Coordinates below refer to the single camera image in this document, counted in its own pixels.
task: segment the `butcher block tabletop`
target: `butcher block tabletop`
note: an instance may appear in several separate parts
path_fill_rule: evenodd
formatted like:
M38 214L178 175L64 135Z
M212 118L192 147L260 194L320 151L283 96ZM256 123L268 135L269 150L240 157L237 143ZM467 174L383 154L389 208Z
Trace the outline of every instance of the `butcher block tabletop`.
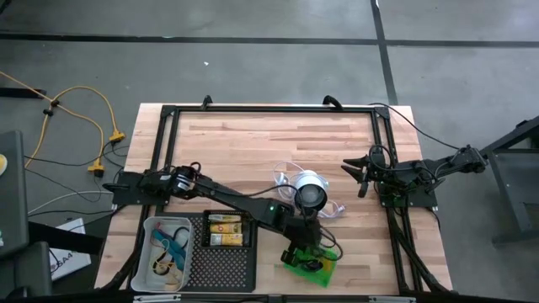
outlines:
M125 163L127 172L142 173L150 167L162 105L141 104ZM410 107L394 108L414 121ZM393 112L391 119L399 161L420 159L415 129ZM170 120L158 167L164 165ZM380 126L382 138L385 138L381 121ZM386 212L372 186L367 196L359 199L360 186L340 168L343 159L363 157L373 144L368 114L191 112L180 116L172 165L200 162L203 174L248 194L274 186L272 171L275 164L290 161L324 176L329 181L328 197L346 206L342 217L320 219L344 250L328 288L307 282L284 268L280 255L288 248L289 241L282 235L259 228L254 293L392 295L398 293L398 287ZM282 165L278 171L292 175L297 168ZM276 192L263 196L280 198ZM165 211L201 212L226 208L203 198L171 199ZM96 287L109 282L131 254L140 213L141 206L132 205L112 218ZM409 215L418 255L431 273L450 289L451 280L436 219L424 209L412 208ZM408 285L413 285L408 258L404 252L402 255Z

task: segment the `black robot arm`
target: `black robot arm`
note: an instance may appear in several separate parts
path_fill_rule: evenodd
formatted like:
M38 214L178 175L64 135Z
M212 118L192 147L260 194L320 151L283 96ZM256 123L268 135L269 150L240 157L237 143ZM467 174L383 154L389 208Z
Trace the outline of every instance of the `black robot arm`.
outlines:
M386 164L384 146L372 146L369 154L358 159L344 160L349 166L342 168L358 183L361 183L359 197L363 198L370 181L378 182L382 196L403 197L420 192L430 194L452 173L482 173L488 165L478 149L466 146L454 155L438 160L413 160Z
M169 199L174 196L189 200L204 197L234 210L245 211L258 226L279 233L291 241L281 260L292 266L297 265L295 250L318 249L322 238L320 222L316 212L295 214L293 205L271 198L254 198L239 193L197 171L194 166L175 167L158 172L145 171L136 184L107 184L110 191L131 190L136 186L142 193Z

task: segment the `concrete floor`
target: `concrete floor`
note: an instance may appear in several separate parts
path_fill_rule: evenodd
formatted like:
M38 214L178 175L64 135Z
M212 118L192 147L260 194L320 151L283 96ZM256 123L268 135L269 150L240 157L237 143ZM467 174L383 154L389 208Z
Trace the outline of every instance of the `concrete floor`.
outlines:
M388 39L539 40L539 3L533 0L379 0ZM0 29L101 35L302 37L375 39L369 0L17 0ZM539 113L537 49L389 47L399 104L413 106L417 125L453 145L483 147ZM315 103L331 94L344 104L387 102L377 46L125 44L0 41L0 70L50 94L94 86L113 104L131 136L142 102ZM0 86L13 86L0 78ZM63 102L95 118L109 133L101 100L75 92ZM45 102L0 100L0 131L19 129L30 154L39 138ZM424 157L447 148L420 137ZM52 119L40 157L84 162L98 153L97 132L61 112ZM115 172L111 165L109 172ZM85 167L34 162L31 169L77 190L94 190ZM107 173L106 180L113 173ZM65 189L27 174L29 208ZM494 249L492 236L512 221L494 177L449 177L437 189L442 238L455 290L468 295L538 300L538 243ZM73 197L46 210L107 209ZM73 215L43 215L59 225ZM107 226L91 225L103 235ZM87 277L95 268L86 270ZM78 287L91 287L90 283ZM72 285L63 287L73 290Z

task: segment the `green object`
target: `green object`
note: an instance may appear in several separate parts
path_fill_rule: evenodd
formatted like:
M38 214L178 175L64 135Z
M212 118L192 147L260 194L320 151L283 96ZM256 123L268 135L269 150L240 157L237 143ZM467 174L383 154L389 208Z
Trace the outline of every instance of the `green object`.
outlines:
M331 250L325 250L324 254L326 256L328 256L329 258L336 258L337 257L335 252L333 252ZM296 255L297 259L301 260L301 261L312 260L312 259L315 258L308 250L303 252L303 251L297 249L295 251L295 255ZM318 284L318 285L320 285L320 286L322 286L324 288L327 288L328 285L329 285L329 281L331 280L331 276L334 274L335 264L337 262L329 261L326 258L321 258L321 257L315 258L315 259L322 262L322 264L323 264L322 269L320 269L320 270L318 270L316 272L306 271L306 270L304 270L302 268L301 265L297 265L296 267L293 267L291 265L285 264L285 268L288 268L292 273L297 274L298 276L301 276L301 277L307 279L308 281L311 281L311 282L313 282L315 284Z

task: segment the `yellow battery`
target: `yellow battery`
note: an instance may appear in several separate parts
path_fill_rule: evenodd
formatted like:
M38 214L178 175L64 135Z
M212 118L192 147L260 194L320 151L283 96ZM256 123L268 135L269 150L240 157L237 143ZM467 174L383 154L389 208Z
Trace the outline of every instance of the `yellow battery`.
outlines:
M214 223L210 225L213 233L242 233L242 223Z
M208 215L208 220L215 223L233 223L241 222L242 217L240 215Z
M242 234L211 234L210 246L242 246Z

